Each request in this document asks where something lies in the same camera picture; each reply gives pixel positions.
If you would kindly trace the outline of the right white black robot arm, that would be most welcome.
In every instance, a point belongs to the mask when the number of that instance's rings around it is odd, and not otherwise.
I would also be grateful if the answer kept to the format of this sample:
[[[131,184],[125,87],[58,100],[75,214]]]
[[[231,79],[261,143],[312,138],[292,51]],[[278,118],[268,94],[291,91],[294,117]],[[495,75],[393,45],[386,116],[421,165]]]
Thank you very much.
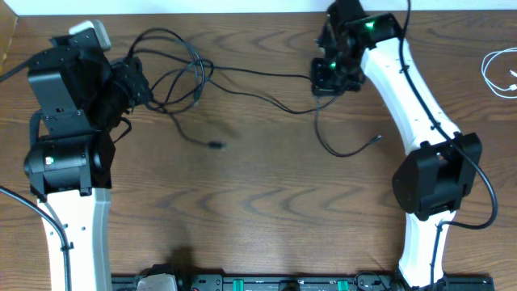
[[[450,221],[473,186],[482,146],[444,113],[414,63],[407,26],[391,13],[368,15],[358,1],[335,1],[327,10],[311,63],[315,97],[378,90],[401,137],[406,158],[392,177],[406,214],[399,290],[446,289],[442,258]]]

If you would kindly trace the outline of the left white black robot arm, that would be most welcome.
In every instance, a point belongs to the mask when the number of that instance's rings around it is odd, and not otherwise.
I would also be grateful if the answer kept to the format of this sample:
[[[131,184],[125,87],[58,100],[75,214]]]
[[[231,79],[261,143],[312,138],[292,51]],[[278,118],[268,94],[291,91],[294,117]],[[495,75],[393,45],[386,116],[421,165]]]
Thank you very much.
[[[141,61],[109,61],[93,29],[53,38],[24,63],[40,108],[23,168],[42,217],[55,290],[112,287],[107,224],[111,131],[152,98]]]

